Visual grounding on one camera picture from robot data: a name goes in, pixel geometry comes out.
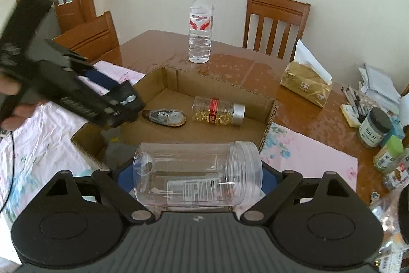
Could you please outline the person left hand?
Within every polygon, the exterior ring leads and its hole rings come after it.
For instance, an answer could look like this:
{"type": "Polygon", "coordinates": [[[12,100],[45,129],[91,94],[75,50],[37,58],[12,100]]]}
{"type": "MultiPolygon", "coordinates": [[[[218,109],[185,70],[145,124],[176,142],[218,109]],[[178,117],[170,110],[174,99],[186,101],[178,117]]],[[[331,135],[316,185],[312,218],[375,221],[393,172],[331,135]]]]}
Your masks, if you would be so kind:
{"type": "Polygon", "coordinates": [[[37,107],[46,104],[47,100],[39,100],[34,103],[22,103],[20,101],[19,92],[21,85],[12,78],[1,74],[1,94],[10,96],[14,109],[11,111],[8,118],[1,121],[1,129],[14,131],[21,127],[25,121],[32,117],[37,107]]]}

